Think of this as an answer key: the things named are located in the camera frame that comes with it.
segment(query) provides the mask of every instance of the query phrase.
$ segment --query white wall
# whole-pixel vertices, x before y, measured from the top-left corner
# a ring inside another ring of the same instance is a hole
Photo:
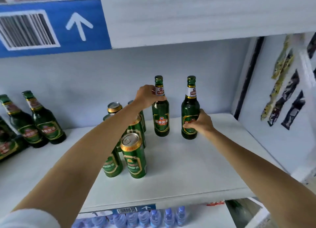
[[[271,76],[274,64],[283,48],[284,38],[285,35],[266,37],[242,106],[239,122],[291,173],[304,161],[306,155],[315,145],[307,117],[306,105],[303,106],[295,118],[290,130],[281,125],[292,103],[301,91],[301,85],[298,84],[272,127],[268,125],[267,118],[260,121],[263,108],[269,102],[269,95],[276,82],[276,80],[271,79]],[[312,65],[313,67],[316,66],[315,55],[312,59]]]
[[[188,75],[197,77],[197,98],[208,113],[228,112],[249,39],[148,46],[0,60],[0,94],[24,111],[21,92],[31,90],[63,128],[94,126],[113,101],[123,106],[141,85],[164,77],[170,116],[181,116]],[[151,108],[144,111],[152,119]],[[8,116],[0,107],[0,115]]]

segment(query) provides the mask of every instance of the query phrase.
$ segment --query white arrow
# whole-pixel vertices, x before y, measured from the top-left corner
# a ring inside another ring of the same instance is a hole
[[[70,30],[72,28],[72,26],[74,25],[74,23],[76,23],[76,25],[77,25],[81,40],[85,41],[86,36],[85,36],[84,31],[82,29],[81,23],[83,23],[84,25],[86,25],[87,27],[89,27],[91,29],[93,28],[93,25],[76,12],[74,12],[71,15],[71,17],[66,25],[66,29]]]
[[[150,207],[149,206],[144,206],[144,207],[142,207],[142,210],[144,210],[144,209],[148,210],[148,209],[150,209]]]

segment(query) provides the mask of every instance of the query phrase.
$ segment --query water bottle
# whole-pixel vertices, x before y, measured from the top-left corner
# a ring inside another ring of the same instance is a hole
[[[108,215],[106,216],[108,219],[109,219],[109,222],[114,225],[114,222],[113,222],[113,215]]]
[[[107,219],[105,216],[97,216],[92,218],[92,223],[97,228],[105,228],[107,225]]]
[[[82,222],[81,219],[75,220],[75,222],[72,224],[71,228],[83,228],[84,223]]]
[[[176,218],[177,218],[178,226],[184,226],[185,225],[186,214],[185,214],[184,206],[180,206],[177,209]]]
[[[148,227],[149,225],[149,211],[142,211],[138,214],[139,224],[141,227]]]
[[[173,214],[171,208],[168,208],[165,210],[164,221],[165,221],[166,228],[173,228],[174,227],[175,218],[174,218],[174,214]]]
[[[84,227],[85,228],[92,228],[92,227],[94,227],[94,224],[92,223],[92,219],[91,218],[84,219],[82,222],[84,223]]]
[[[128,227],[136,227],[138,225],[138,212],[130,212],[126,214]]]
[[[126,227],[126,216],[125,214],[113,215],[113,222],[117,228],[125,228]]]
[[[152,210],[149,215],[150,225],[152,228],[158,228],[161,225],[161,213],[160,210]]]

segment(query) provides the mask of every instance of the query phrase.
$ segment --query white sleeve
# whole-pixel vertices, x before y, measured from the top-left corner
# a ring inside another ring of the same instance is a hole
[[[17,210],[2,220],[0,228],[61,228],[58,221],[49,213],[37,209]]]

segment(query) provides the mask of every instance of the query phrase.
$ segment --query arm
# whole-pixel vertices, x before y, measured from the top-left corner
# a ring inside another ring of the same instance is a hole
[[[13,210],[40,209],[52,214],[61,227],[70,227],[128,125],[141,110],[166,99],[152,90],[151,85],[141,87],[134,102],[85,134]]]
[[[280,227],[316,226],[316,195],[308,188],[267,160],[221,134],[202,109],[196,122],[183,126],[196,129],[213,143]]]

